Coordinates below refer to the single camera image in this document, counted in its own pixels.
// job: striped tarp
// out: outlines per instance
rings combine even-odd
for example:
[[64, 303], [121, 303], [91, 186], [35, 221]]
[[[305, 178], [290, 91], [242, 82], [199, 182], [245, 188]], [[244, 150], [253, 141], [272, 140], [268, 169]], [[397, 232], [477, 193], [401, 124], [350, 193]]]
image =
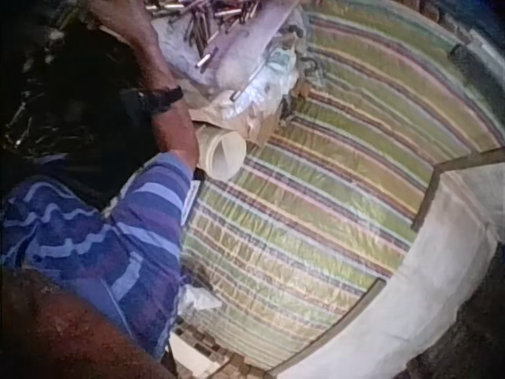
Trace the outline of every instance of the striped tarp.
[[263, 368], [391, 277], [436, 163], [505, 141], [447, 60], [453, 35], [390, 2], [306, 11], [325, 87], [231, 182], [206, 182], [183, 246], [223, 301], [190, 322]]

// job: white wall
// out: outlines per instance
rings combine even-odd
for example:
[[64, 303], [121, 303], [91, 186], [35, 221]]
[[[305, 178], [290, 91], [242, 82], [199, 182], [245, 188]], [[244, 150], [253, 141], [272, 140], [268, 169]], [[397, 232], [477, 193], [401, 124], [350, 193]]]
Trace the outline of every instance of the white wall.
[[505, 241], [505, 163], [467, 168], [458, 174], [488, 213], [500, 240]]
[[279, 378], [391, 378], [454, 323], [497, 243], [496, 232], [458, 180], [455, 174], [442, 175], [424, 226], [377, 298], [333, 340]]

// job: blue striped sleeve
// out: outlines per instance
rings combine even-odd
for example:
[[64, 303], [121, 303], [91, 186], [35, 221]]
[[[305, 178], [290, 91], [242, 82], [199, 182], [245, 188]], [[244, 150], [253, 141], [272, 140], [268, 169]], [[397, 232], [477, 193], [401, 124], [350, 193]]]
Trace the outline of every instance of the blue striped sleeve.
[[158, 154], [135, 177], [109, 223], [130, 242], [146, 249], [164, 248], [178, 259], [181, 210], [192, 174], [174, 153]]

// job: black watch strap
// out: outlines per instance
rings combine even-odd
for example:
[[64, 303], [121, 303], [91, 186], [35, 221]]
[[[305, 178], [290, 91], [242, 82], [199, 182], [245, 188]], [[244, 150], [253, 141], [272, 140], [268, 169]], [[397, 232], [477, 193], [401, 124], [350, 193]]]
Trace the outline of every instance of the black watch strap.
[[138, 94], [142, 111], [151, 116], [168, 111], [173, 103], [183, 97], [181, 87], [162, 88], [154, 91], [140, 90]]

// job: striped shirt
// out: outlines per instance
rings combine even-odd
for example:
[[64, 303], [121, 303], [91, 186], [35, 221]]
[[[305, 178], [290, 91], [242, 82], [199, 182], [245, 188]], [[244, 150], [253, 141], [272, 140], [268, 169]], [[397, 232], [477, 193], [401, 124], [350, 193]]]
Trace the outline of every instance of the striped shirt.
[[157, 155], [105, 217], [61, 183], [33, 177], [2, 206], [1, 263], [70, 289], [161, 358], [180, 284], [181, 209], [193, 173]]

